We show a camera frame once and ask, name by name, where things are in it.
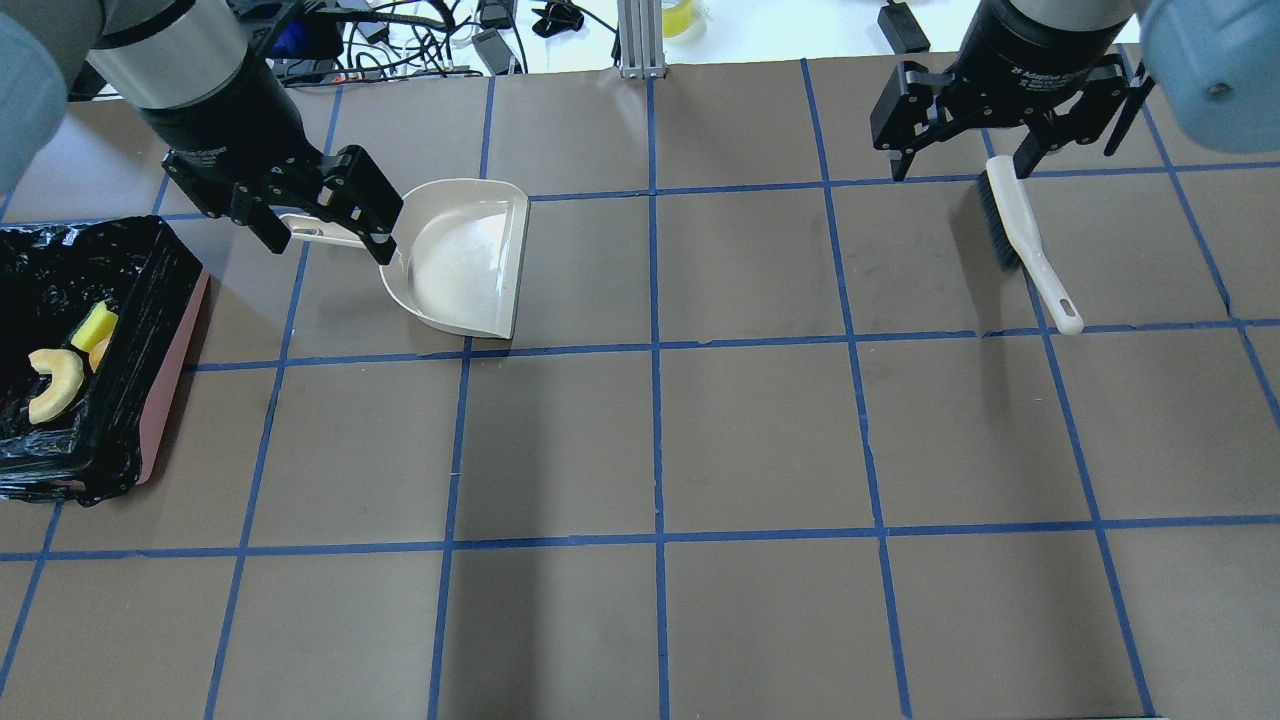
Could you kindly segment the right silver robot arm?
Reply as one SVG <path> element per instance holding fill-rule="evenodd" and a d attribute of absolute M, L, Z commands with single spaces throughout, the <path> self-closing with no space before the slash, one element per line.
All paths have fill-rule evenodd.
<path fill-rule="evenodd" d="M 1114 155 L 1155 88 L 1181 132 L 1225 154 L 1277 150 L 1275 1 L 982 1 L 940 73 L 895 68 L 870 138 L 902 181 L 915 155 L 972 129 L 1024 127 L 1027 178 L 1051 152 Z"/>

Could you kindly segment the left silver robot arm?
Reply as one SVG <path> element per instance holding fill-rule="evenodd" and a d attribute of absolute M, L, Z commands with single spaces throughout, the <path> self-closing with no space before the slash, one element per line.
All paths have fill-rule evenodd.
<path fill-rule="evenodd" d="M 166 174 L 214 219 L 243 225 L 274 254 L 294 208 L 338 225 L 388 265 L 404 205 L 369 152 L 316 149 L 300 111 L 224 1 L 5 1 L 3 192 L 51 141 L 83 65 L 166 145 Z"/>

